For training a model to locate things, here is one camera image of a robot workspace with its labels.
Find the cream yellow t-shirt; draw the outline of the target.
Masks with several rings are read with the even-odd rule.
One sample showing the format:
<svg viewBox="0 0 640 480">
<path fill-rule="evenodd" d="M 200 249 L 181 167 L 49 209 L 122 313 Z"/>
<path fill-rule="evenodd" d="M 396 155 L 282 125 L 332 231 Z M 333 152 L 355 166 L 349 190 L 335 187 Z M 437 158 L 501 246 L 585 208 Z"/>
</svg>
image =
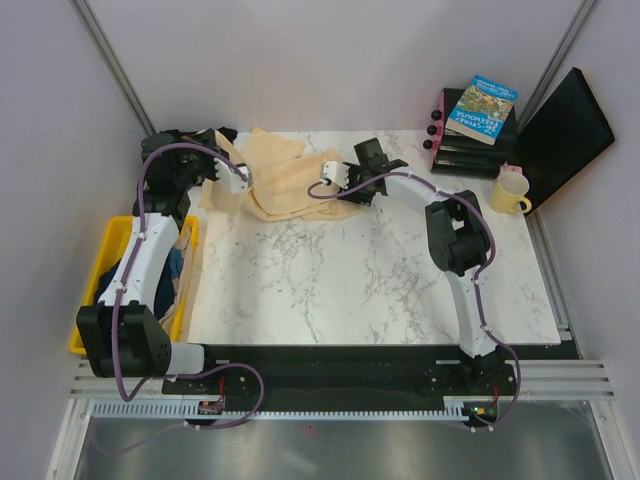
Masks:
<svg viewBox="0 0 640 480">
<path fill-rule="evenodd" d="M 342 220 L 364 208 L 338 199 L 318 200 L 308 188 L 320 180 L 322 165 L 342 162 L 333 148 L 306 155 L 302 141 L 254 128 L 245 144 L 236 148 L 218 129 L 217 145 L 235 164 L 246 164 L 253 175 L 253 186 L 246 194 L 231 194 L 220 182 L 203 182 L 200 206 L 235 215 L 244 210 L 260 220 L 275 222 L 300 217 L 307 221 Z"/>
</svg>

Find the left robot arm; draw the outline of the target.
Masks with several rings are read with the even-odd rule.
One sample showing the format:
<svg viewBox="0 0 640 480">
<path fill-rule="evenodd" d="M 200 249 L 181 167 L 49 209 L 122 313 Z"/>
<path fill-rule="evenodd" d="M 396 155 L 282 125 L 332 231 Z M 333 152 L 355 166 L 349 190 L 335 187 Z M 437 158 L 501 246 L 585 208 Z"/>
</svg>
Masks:
<svg viewBox="0 0 640 480">
<path fill-rule="evenodd" d="M 79 308 L 76 326 L 92 373 L 126 378 L 184 376 L 198 393 L 219 382 L 219 369 L 198 344 L 170 338 L 169 315 L 179 305 L 187 255 L 176 243 L 184 228 L 188 192 L 217 180 L 228 160 L 216 130 L 167 130 L 141 143 L 131 230 L 122 256 L 99 275 L 94 297 Z"/>
</svg>

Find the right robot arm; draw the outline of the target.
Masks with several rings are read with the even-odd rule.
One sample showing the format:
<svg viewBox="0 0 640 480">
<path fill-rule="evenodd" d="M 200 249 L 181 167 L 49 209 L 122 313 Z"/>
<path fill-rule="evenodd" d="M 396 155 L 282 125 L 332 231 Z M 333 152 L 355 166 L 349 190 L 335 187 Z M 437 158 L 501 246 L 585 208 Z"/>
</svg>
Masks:
<svg viewBox="0 0 640 480">
<path fill-rule="evenodd" d="M 369 206 L 377 196 L 397 199 L 425 215 L 428 252 L 444 272 L 451 289 L 459 327 L 458 344 L 469 362 L 458 368 L 458 381 L 467 392 L 483 392 L 494 381 L 486 362 L 496 349 L 519 358 L 488 325 L 481 297 L 481 275 L 496 256 L 493 234 L 470 190 L 451 193 L 415 174 L 402 160 L 391 160 L 379 140 L 354 146 L 358 162 L 339 169 L 331 181 L 340 187 L 338 197 Z"/>
</svg>

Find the folded black t-shirt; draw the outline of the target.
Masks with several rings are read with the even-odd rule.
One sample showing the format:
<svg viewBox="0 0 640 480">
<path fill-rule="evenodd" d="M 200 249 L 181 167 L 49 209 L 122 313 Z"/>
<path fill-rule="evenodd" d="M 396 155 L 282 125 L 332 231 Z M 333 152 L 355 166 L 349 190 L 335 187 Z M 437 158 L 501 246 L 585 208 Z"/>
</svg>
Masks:
<svg viewBox="0 0 640 480">
<path fill-rule="evenodd" d="M 221 133 L 222 137 L 225 140 L 229 140 L 231 143 L 235 141 L 238 135 L 236 130 L 222 127 L 219 130 L 207 128 L 198 131 L 181 131 L 178 129 L 171 129 L 148 136 L 141 142 L 142 162 L 145 163 L 148 157 L 159 148 L 178 143 L 201 145 L 216 151 L 227 160 L 230 160 L 229 148 L 222 146 L 222 141 L 217 139 L 217 133 Z M 159 155 L 158 158 L 152 162 L 150 168 L 159 168 L 161 165 L 170 165 L 172 167 L 173 162 L 172 157 L 170 156 L 172 151 L 173 150 L 170 150 Z"/>
</svg>

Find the black box with knobs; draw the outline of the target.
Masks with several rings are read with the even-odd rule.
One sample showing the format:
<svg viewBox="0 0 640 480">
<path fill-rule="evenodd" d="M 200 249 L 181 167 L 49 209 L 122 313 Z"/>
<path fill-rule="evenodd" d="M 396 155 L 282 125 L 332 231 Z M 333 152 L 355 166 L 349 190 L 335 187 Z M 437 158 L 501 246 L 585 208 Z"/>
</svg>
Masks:
<svg viewBox="0 0 640 480">
<path fill-rule="evenodd" d="M 434 174 L 495 179 L 512 157 L 517 134 L 515 110 L 509 113 L 493 145 L 479 142 L 445 127 L 463 92 L 463 89 L 444 88 L 431 112 L 427 138 L 422 144 L 429 156 L 429 170 Z"/>
</svg>

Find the yellow plastic bin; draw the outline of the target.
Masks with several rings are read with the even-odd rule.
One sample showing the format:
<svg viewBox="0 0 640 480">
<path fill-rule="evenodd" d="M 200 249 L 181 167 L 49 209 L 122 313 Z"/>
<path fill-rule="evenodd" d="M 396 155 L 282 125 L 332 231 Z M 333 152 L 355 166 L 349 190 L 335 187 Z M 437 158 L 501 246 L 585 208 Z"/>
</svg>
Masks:
<svg viewBox="0 0 640 480">
<path fill-rule="evenodd" d="M 98 290 L 98 281 L 101 275 L 106 273 L 117 260 L 120 260 L 126 250 L 133 228 L 133 216 L 115 216 L 112 217 L 106 226 L 101 241 L 100 249 L 94 260 L 90 279 L 85 288 L 82 305 L 88 306 L 93 303 L 94 294 Z M 186 217 L 185 224 L 178 237 L 180 241 L 189 240 L 188 249 L 191 250 L 190 258 L 194 258 L 196 247 L 199 243 L 199 220 L 196 216 L 189 215 Z M 169 324 L 169 338 L 172 341 L 180 339 L 181 327 L 185 316 L 186 295 L 189 290 L 189 280 L 191 274 L 186 276 L 186 287 L 184 295 L 175 309 L 173 320 Z"/>
</svg>

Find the navy blue t-shirt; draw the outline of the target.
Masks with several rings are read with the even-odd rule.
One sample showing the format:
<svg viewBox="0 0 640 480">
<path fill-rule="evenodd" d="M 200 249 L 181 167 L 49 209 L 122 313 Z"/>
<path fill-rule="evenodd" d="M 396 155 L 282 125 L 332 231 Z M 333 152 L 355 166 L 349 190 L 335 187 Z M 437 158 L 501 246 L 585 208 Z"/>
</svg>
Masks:
<svg viewBox="0 0 640 480">
<path fill-rule="evenodd" d="M 101 295 L 112 282 L 120 261 L 117 261 L 109 270 L 98 279 L 98 286 L 93 297 L 93 304 L 97 304 Z M 163 270 L 156 288 L 154 298 L 154 314 L 161 320 L 174 304 L 176 298 L 176 287 L 174 283 L 180 278 L 184 265 L 183 253 L 180 249 L 172 247 L 165 260 Z"/>
</svg>

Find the colourful treehouse book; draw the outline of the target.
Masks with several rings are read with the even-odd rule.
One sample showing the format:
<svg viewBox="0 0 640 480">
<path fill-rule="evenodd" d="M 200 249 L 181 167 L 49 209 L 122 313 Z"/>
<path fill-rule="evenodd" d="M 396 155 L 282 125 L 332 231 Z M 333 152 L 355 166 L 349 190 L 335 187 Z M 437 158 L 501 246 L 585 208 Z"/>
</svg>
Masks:
<svg viewBox="0 0 640 480">
<path fill-rule="evenodd" d="M 449 114 L 445 128 L 487 145 L 494 145 L 519 93 L 475 75 Z"/>
</svg>

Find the small pink box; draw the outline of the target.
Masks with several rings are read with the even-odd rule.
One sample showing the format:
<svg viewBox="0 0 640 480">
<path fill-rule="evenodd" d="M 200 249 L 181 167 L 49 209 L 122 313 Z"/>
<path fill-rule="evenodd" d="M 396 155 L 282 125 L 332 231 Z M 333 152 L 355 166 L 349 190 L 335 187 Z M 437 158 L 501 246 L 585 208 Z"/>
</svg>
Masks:
<svg viewBox="0 0 640 480">
<path fill-rule="evenodd" d="M 501 167 L 500 167 L 500 171 L 499 171 L 499 175 L 503 175 L 506 173 L 516 173 L 519 175 L 523 174 L 523 170 L 520 166 L 516 166 L 516 165 L 510 165 L 509 163 L 504 163 Z"/>
</svg>

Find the yellow ceramic mug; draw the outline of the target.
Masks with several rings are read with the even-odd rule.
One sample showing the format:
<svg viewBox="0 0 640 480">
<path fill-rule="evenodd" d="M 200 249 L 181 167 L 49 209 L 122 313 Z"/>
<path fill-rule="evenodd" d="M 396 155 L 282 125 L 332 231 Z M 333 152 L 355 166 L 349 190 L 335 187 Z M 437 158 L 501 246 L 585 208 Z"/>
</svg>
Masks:
<svg viewBox="0 0 640 480">
<path fill-rule="evenodd" d="M 494 182 L 489 205 L 497 213 L 529 213 L 532 209 L 527 198 L 529 188 L 529 181 L 521 173 L 501 173 Z"/>
</svg>

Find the black flat panel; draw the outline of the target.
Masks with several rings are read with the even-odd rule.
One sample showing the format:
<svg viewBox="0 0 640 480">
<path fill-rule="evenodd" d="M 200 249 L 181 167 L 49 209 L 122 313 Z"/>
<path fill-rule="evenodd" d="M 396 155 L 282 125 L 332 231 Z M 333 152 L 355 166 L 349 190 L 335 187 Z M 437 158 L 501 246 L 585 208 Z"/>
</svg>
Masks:
<svg viewBox="0 0 640 480">
<path fill-rule="evenodd" d="M 517 135 L 514 164 L 536 210 L 615 142 L 583 72 L 574 67 Z"/>
</svg>

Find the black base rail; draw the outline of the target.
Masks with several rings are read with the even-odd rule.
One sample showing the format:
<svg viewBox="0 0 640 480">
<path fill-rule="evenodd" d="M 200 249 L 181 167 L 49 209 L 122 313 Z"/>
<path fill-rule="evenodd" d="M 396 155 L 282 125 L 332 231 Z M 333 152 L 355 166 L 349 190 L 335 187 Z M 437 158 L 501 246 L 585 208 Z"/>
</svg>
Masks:
<svg viewBox="0 0 640 480">
<path fill-rule="evenodd" d="M 505 398 L 517 376 L 503 348 L 471 359 L 456 346 L 208 345 L 203 379 L 165 381 L 164 394 L 222 394 L 229 411 L 349 413 L 440 410 L 445 398 Z"/>
</svg>

